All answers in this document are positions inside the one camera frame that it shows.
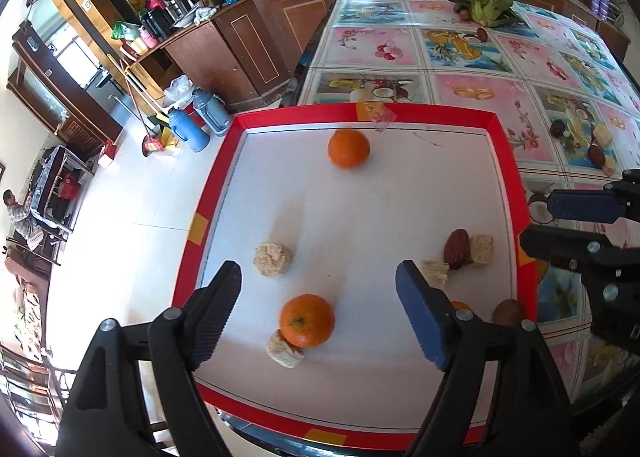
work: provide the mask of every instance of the blue gripper pad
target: blue gripper pad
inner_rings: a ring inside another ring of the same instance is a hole
[[[599,190],[553,190],[546,209],[556,219],[613,224],[625,216],[625,205]]]
[[[460,337],[453,320],[454,307],[441,290],[434,289],[411,260],[396,269],[396,293],[409,318],[422,354],[445,371],[456,354]]]

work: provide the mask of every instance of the red tray border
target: red tray border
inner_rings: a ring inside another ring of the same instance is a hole
[[[514,235],[513,245],[516,247],[514,255],[517,263],[518,300],[524,306],[526,316],[535,320],[537,281],[534,265],[526,263],[526,260],[521,265],[518,252],[519,235],[530,224],[529,211],[518,167],[498,117],[491,112],[441,105],[393,103],[388,104],[388,107],[396,113],[396,122],[474,127],[487,131],[494,145],[509,201]],[[200,215],[201,218],[204,218],[206,226],[204,231],[200,231],[198,235],[195,235],[195,240],[200,242],[191,239],[191,234],[187,239],[180,268],[178,269],[172,305],[183,306],[195,289],[216,205],[223,191],[226,174],[231,168],[236,149],[245,130],[281,125],[351,123],[357,121],[359,119],[356,113],[356,105],[348,103],[278,108],[236,116],[220,147],[196,208],[196,216]],[[406,450],[415,437],[415,433],[351,431],[305,423],[246,405],[201,384],[198,384],[198,390],[206,403],[214,405],[220,410],[249,423],[293,437],[299,437],[300,439],[311,439],[319,442],[335,441],[334,443],[352,448]],[[465,442],[479,441],[483,431],[484,427],[482,426],[470,428]]]

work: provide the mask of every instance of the person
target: person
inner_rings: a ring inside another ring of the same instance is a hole
[[[27,241],[27,246],[30,251],[33,251],[42,242],[45,231],[49,233],[53,238],[64,241],[62,237],[56,235],[53,231],[48,230],[43,225],[39,224],[36,218],[31,214],[29,204],[31,199],[27,198],[24,205],[18,204],[15,199],[15,195],[11,190],[5,190],[2,194],[2,200],[6,205],[6,211],[9,215],[11,224],[14,225],[15,230],[24,237]]]

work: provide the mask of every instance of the table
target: table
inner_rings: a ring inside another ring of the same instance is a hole
[[[562,15],[516,2],[521,21],[486,29],[461,22],[448,0],[336,0],[308,70],[299,105],[361,99],[445,104],[492,111],[509,138],[533,223],[606,233],[640,246],[640,225],[552,221],[536,200],[556,188],[600,189],[640,167],[640,96],[602,39]],[[555,140],[564,121],[575,140]],[[586,156],[590,133],[612,135],[606,176]],[[590,397],[636,357],[591,337],[579,277],[538,265],[537,322],[573,401]]]
[[[59,145],[49,154],[49,159],[42,167],[40,176],[33,188],[30,208],[31,213],[36,217],[36,219],[41,220],[54,228],[60,228],[61,230],[66,231],[66,233],[73,233],[73,230],[66,226],[62,221],[58,221],[52,215],[46,214],[49,200],[56,191],[63,168],[67,165],[80,169],[89,177],[94,176],[91,170],[89,170],[89,167],[87,167],[78,158],[78,156],[62,145]]]

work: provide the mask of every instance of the metal screw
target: metal screw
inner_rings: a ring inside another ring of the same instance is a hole
[[[526,318],[520,322],[520,325],[525,331],[533,332],[536,330],[536,324]]]
[[[474,314],[468,309],[456,309],[456,318],[463,322],[468,322],[474,317]]]
[[[618,287],[614,283],[606,285],[602,290],[602,297],[605,302],[613,302],[618,297]]]
[[[101,331],[110,331],[111,329],[113,329],[116,325],[118,324],[118,322],[116,322],[113,318],[110,318],[108,320],[105,320],[104,322],[102,322],[100,324],[100,330]]]
[[[181,315],[181,313],[182,309],[180,309],[179,307],[170,307],[162,313],[162,317],[165,320],[175,320],[176,318],[178,318],[178,316]]]

